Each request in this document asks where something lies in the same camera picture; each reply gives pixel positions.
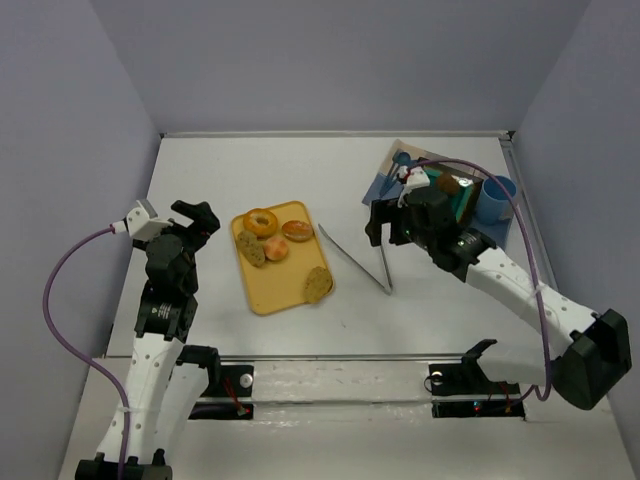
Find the metal tongs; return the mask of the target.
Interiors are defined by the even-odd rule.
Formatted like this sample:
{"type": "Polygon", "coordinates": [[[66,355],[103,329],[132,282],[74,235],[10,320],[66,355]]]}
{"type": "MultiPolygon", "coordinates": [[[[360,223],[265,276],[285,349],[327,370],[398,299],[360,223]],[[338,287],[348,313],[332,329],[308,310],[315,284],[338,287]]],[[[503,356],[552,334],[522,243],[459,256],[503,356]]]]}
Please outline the metal tongs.
{"type": "Polygon", "coordinates": [[[386,283],[383,284],[379,281],[371,272],[369,272],[363,265],[361,265],[356,258],[350,255],[342,246],[340,246],[324,229],[321,224],[317,225],[317,229],[322,233],[324,238],[330,242],[330,244],[335,247],[352,265],[354,265],[357,269],[359,269],[363,274],[365,274],[377,287],[379,287],[386,295],[390,296],[394,292],[394,284],[391,276],[391,272],[389,269],[389,264],[387,260],[387,256],[385,253],[385,249],[383,245],[377,247],[379,251],[379,256],[382,262],[382,266],[384,269],[384,274],[386,278],[386,283]]]}

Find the glazed brown donut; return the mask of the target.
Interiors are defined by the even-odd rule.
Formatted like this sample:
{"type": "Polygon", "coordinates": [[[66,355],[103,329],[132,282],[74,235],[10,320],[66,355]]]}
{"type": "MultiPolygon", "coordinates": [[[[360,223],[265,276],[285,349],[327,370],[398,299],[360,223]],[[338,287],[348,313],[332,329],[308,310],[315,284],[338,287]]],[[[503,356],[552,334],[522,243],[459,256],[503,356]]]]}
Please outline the glazed brown donut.
{"type": "Polygon", "coordinates": [[[285,238],[294,242],[305,242],[314,236],[312,225],[301,220],[289,220],[283,223],[281,232],[285,238]]]}

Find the seeded bread slice left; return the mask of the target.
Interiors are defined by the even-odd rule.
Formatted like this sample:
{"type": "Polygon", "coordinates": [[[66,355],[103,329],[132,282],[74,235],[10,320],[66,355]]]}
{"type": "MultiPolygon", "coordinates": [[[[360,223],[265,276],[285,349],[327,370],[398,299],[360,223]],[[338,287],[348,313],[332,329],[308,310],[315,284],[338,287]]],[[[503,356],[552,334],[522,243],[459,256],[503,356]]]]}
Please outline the seeded bread slice left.
{"type": "Polygon", "coordinates": [[[244,256],[250,265],[262,267],[266,262],[263,245],[258,237],[251,231],[241,231],[235,240],[238,251],[244,256]]]}

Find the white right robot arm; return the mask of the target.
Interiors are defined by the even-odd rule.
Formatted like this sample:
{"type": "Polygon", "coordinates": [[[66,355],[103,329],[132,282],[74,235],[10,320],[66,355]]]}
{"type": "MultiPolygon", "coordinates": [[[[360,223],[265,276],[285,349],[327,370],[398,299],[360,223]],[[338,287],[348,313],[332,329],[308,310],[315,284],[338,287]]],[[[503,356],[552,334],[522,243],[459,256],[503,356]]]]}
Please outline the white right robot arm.
{"type": "Polygon", "coordinates": [[[442,271],[492,297],[541,335],[544,364],[479,359],[487,379],[551,385],[569,404],[591,410],[631,369],[628,323],[620,313],[597,313],[540,282],[487,235],[461,226],[436,188],[373,201],[365,232],[374,247],[382,242],[383,225],[390,227],[391,244],[422,248],[442,271]]]}

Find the blue plastic cup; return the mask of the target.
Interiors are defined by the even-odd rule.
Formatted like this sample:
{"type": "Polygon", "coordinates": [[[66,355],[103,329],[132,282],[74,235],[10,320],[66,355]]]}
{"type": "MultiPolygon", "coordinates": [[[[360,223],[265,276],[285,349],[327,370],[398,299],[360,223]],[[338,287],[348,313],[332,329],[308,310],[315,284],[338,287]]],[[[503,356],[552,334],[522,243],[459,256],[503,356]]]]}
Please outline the blue plastic cup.
{"type": "Polygon", "coordinates": [[[512,198],[517,195],[517,186],[510,178],[501,175],[487,178],[477,200],[476,219],[485,225],[498,222],[510,205],[507,195],[512,198]]]}

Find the teal square plate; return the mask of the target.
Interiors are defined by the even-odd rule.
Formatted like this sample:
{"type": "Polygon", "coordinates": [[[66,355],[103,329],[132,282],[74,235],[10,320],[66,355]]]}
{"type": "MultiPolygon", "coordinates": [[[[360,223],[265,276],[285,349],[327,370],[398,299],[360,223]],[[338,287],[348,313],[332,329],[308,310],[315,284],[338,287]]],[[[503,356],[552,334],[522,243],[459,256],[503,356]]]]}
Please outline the teal square plate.
{"type": "MultiPolygon", "coordinates": [[[[420,157],[419,161],[425,163],[427,158],[420,157]]],[[[448,172],[458,180],[461,188],[456,196],[449,197],[445,193],[441,193],[446,195],[457,222],[463,225],[468,224],[473,217],[486,175],[469,166],[443,161],[432,162],[429,165],[425,163],[422,168],[429,176],[430,184],[439,192],[441,191],[436,186],[436,179],[442,173],[448,172]]]]}

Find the dark brown bread chunk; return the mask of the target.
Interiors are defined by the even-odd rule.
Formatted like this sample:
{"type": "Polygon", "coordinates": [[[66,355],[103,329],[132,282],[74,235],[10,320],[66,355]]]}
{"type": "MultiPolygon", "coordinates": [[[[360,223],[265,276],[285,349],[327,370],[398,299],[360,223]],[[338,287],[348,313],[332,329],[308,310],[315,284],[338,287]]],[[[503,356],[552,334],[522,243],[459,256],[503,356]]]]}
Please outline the dark brown bread chunk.
{"type": "Polygon", "coordinates": [[[437,177],[436,186],[449,197],[456,196],[461,188],[458,180],[448,172],[444,172],[437,177]]]}

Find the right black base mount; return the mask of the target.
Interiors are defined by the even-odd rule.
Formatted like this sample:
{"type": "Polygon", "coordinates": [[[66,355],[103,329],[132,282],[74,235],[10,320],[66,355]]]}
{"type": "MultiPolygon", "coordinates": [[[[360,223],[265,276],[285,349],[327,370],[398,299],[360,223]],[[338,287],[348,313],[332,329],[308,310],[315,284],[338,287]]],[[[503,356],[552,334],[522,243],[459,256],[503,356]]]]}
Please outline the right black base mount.
{"type": "Polygon", "coordinates": [[[492,382],[476,365],[432,364],[424,387],[435,419],[526,417],[519,385],[492,382]]]}

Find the golden bagel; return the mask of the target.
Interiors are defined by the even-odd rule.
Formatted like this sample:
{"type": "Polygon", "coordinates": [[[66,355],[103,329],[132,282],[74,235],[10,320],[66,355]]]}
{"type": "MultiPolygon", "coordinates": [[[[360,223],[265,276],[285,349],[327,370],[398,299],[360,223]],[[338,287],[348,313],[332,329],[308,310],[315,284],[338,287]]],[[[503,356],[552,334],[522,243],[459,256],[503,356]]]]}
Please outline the golden bagel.
{"type": "Polygon", "coordinates": [[[277,232],[278,219],[270,210],[255,208],[243,215],[243,227],[258,238],[271,237],[277,232]]]}

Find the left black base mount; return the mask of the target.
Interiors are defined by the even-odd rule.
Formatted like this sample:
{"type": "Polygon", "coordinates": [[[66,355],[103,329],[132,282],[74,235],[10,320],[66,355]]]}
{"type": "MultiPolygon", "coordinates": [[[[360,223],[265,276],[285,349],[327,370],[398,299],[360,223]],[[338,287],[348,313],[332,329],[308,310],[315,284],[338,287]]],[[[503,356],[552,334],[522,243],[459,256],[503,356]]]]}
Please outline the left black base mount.
{"type": "Polygon", "coordinates": [[[249,421],[254,418],[252,400],[254,366],[223,363],[216,383],[209,381],[195,401],[190,420],[249,421]]]}

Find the blue printed placemat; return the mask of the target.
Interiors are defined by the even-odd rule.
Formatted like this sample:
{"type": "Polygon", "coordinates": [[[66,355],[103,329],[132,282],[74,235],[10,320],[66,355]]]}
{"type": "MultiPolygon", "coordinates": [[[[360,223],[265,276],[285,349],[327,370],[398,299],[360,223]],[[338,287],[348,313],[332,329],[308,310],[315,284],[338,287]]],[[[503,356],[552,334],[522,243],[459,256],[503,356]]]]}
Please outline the blue printed placemat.
{"type": "MultiPolygon", "coordinates": [[[[409,145],[399,139],[392,144],[389,153],[379,167],[378,173],[365,193],[362,203],[369,205],[373,200],[391,199],[398,197],[402,190],[402,185],[397,182],[397,170],[403,163],[414,164],[419,162],[419,158],[427,158],[428,161],[436,162],[445,159],[445,156],[409,145]]],[[[505,249],[510,230],[512,213],[511,207],[507,207],[505,215],[493,225],[480,223],[475,216],[475,211],[471,221],[463,226],[476,228],[490,238],[492,238],[501,248],[505,249]]]]}

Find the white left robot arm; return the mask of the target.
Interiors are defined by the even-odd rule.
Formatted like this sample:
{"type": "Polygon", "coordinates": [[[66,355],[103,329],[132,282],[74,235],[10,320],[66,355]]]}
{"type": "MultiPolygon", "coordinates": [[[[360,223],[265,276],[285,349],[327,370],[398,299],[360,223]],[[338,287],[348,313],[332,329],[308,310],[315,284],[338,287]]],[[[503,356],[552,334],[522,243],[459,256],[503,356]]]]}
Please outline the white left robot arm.
{"type": "Polygon", "coordinates": [[[169,479],[170,456],[197,399],[221,376],[218,351],[190,345],[198,303],[195,254],[220,228],[206,202],[175,201],[190,219],[162,219],[139,200],[114,224],[146,255],[133,352],[121,399],[94,458],[79,462],[78,479],[169,479]]]}

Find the round pink bun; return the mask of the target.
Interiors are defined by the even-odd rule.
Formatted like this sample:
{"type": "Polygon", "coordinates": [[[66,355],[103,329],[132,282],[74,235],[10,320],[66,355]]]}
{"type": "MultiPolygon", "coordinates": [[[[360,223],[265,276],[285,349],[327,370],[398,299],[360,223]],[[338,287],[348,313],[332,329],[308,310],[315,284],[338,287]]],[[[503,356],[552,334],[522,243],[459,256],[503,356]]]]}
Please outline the round pink bun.
{"type": "Polygon", "coordinates": [[[268,238],[263,244],[263,250],[265,257],[273,262],[284,260],[289,253],[286,239],[279,235],[268,238]]]}

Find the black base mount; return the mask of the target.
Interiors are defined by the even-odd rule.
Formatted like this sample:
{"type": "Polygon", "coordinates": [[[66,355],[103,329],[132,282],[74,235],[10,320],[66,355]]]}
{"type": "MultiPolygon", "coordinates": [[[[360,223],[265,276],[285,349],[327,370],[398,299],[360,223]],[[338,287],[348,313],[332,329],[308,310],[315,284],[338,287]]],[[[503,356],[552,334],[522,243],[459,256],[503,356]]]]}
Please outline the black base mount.
{"type": "Polygon", "coordinates": [[[526,417],[519,385],[492,382],[476,365],[432,364],[424,387],[435,419],[526,417]]]}
{"type": "Polygon", "coordinates": [[[223,363],[216,383],[209,381],[195,401],[190,420],[249,421],[254,418],[252,400],[254,366],[223,363]]]}

